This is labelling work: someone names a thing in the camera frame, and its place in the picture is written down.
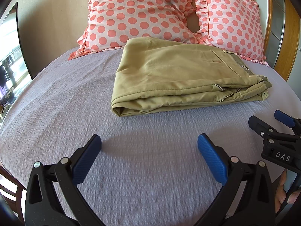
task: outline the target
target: metal pin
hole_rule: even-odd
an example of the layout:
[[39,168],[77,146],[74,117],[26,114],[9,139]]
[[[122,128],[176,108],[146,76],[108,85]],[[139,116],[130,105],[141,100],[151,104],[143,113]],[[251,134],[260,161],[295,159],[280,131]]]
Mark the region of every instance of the metal pin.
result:
[[239,159],[238,159],[236,156],[232,156],[232,157],[231,157],[231,161],[232,161],[233,163],[238,163],[238,162],[239,162]]
[[68,157],[61,158],[61,163],[66,164],[69,161]]
[[265,162],[264,162],[264,161],[260,161],[260,162],[259,162],[259,165],[260,165],[261,167],[265,167]]
[[40,163],[39,161],[37,161],[37,162],[34,163],[33,166],[34,166],[35,168],[37,168],[37,167],[39,167],[40,165],[41,165],[41,163]]

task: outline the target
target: bed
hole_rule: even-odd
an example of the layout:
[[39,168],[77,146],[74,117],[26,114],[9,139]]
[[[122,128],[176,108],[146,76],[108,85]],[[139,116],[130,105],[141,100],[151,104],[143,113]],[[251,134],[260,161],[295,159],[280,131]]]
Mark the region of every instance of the bed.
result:
[[[68,60],[77,49],[52,61],[17,98],[0,128],[0,160],[26,187],[35,161],[56,163],[99,135],[102,151],[78,188],[107,226],[193,225],[221,188],[197,149],[198,135],[206,133],[229,156],[255,164],[262,139],[248,127],[249,117],[286,133],[292,131],[274,111],[301,117],[301,101],[278,73],[244,60],[273,85],[263,102],[120,118],[110,101],[123,49]],[[283,168],[266,163],[274,181]]]

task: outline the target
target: blue gripper pad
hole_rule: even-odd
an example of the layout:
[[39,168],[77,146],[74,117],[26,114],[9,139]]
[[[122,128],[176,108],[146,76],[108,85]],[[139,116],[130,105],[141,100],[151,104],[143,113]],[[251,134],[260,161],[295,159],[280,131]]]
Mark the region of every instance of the blue gripper pad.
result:
[[198,149],[202,153],[215,180],[224,186],[228,179],[228,169],[227,164],[223,161],[223,157],[220,157],[217,153],[217,148],[222,149],[221,147],[215,146],[205,133],[199,135]]
[[85,180],[92,164],[101,150],[100,137],[98,135],[94,135],[86,146],[81,148],[85,149],[85,151],[72,168],[72,183],[74,185],[82,183]]
[[294,119],[280,110],[275,111],[274,117],[276,120],[282,122],[284,125],[288,126],[289,128],[295,127]]

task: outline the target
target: bedsheet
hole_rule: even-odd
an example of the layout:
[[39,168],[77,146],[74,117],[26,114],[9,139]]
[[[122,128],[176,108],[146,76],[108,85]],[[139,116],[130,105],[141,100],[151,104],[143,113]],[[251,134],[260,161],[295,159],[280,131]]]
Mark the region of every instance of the bedsheet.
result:
[[[287,83],[272,68],[245,61],[272,83],[265,101],[120,118],[110,101],[123,49],[68,61],[74,50],[43,69],[10,108],[0,128],[0,160],[26,187],[35,161],[56,163],[98,134],[102,151],[78,188],[107,226],[193,225],[221,188],[197,149],[198,135],[255,164],[262,138],[248,127],[249,117],[288,133],[274,111],[301,117]],[[283,168],[266,163],[274,181]]]

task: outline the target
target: polka dot pillow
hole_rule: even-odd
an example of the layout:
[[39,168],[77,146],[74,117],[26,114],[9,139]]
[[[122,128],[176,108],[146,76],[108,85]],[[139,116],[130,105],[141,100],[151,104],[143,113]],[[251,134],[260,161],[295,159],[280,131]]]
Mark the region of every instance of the polka dot pillow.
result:
[[122,48],[141,36],[198,43],[187,28],[184,15],[193,9],[187,0],[88,0],[88,8],[88,27],[69,59]]
[[202,40],[241,58],[266,64],[259,6],[252,0],[195,0]]

